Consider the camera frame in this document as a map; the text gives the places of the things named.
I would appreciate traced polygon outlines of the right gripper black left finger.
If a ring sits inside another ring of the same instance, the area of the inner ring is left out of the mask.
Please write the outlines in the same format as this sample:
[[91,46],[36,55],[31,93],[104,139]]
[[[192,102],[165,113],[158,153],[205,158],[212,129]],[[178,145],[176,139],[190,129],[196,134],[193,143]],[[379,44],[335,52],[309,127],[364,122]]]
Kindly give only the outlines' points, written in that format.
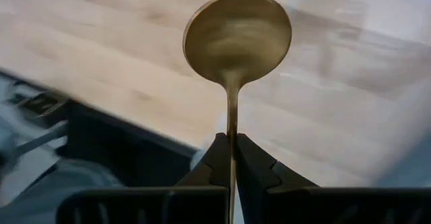
[[198,164],[174,186],[99,188],[66,198],[57,223],[227,223],[230,144],[218,133]]

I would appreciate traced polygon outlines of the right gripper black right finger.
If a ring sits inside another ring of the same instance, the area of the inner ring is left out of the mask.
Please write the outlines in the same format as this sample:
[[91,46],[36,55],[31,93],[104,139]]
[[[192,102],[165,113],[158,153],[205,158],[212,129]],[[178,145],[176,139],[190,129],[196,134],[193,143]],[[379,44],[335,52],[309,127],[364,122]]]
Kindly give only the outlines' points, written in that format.
[[237,136],[238,190],[246,223],[430,224],[429,188],[321,187]]

